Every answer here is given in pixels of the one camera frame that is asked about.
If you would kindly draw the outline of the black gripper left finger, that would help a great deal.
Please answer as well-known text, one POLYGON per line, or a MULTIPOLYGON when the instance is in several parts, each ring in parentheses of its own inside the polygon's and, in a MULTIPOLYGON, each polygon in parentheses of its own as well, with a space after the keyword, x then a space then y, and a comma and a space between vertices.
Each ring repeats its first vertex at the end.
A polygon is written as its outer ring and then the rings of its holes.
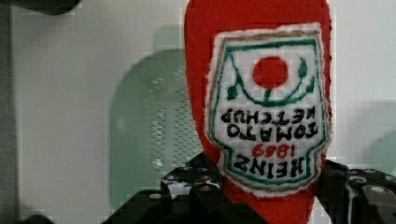
POLYGON ((103 224, 268 224, 225 195, 219 172, 201 153, 172 170, 159 189, 137 192, 103 224))

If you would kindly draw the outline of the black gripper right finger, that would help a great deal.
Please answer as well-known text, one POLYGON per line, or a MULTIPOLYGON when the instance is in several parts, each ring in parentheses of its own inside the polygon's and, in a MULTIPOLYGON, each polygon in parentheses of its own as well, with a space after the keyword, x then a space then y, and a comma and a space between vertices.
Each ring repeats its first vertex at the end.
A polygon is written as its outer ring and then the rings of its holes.
POLYGON ((326 160, 317 197, 332 224, 396 224, 396 177, 326 160))

